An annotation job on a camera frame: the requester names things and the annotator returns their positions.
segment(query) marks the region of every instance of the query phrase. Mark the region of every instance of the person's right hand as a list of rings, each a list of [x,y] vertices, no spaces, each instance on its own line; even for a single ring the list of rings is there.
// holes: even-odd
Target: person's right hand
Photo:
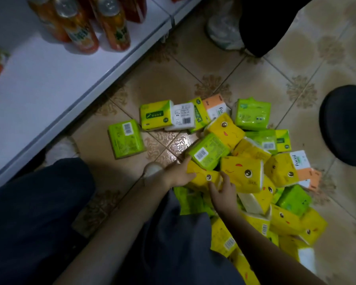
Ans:
[[[223,177],[222,188],[218,191],[213,182],[209,182],[209,194],[212,204],[219,215],[238,213],[236,186],[230,182],[229,176],[220,171]]]

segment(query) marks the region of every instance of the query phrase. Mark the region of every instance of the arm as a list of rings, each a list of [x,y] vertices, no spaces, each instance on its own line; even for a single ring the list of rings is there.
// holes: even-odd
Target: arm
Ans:
[[[221,172],[222,189],[210,183],[212,203],[262,285],[325,285],[317,276],[253,228],[240,214],[236,187]]]
[[[121,204],[54,285],[110,284],[142,226],[152,217],[166,192],[196,176],[186,173],[189,161],[190,158],[186,158],[182,164],[175,164]]]

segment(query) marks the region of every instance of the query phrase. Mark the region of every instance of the green label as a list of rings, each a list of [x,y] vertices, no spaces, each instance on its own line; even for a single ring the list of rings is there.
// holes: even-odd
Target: green label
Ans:
[[[199,111],[195,105],[194,105],[194,110],[195,110],[195,118],[197,119],[197,122],[198,123],[202,122],[203,119],[202,119],[201,115],[199,114]]]
[[[155,118],[155,117],[161,117],[164,115],[163,111],[156,111],[152,113],[147,113],[147,119]]]

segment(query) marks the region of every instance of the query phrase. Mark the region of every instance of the white shoe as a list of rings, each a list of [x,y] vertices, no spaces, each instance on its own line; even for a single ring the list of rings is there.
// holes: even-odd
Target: white shoe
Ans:
[[[149,185],[152,180],[159,176],[164,171],[162,165],[158,162],[150,162],[144,168],[144,173],[142,175],[144,179],[144,185]]]
[[[241,50],[244,42],[239,31],[239,19],[230,14],[213,15],[206,26],[207,34],[214,43],[224,50]]]
[[[50,166],[60,159],[79,157],[75,141],[69,136],[60,136],[46,146],[44,166]]]

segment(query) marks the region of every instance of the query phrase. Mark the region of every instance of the person's left hand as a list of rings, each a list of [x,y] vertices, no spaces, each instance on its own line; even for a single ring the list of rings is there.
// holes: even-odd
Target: person's left hand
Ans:
[[[172,167],[165,170],[162,178],[168,188],[185,186],[196,177],[196,173],[187,173],[187,165],[190,160],[191,156],[187,157],[182,164],[176,163]]]

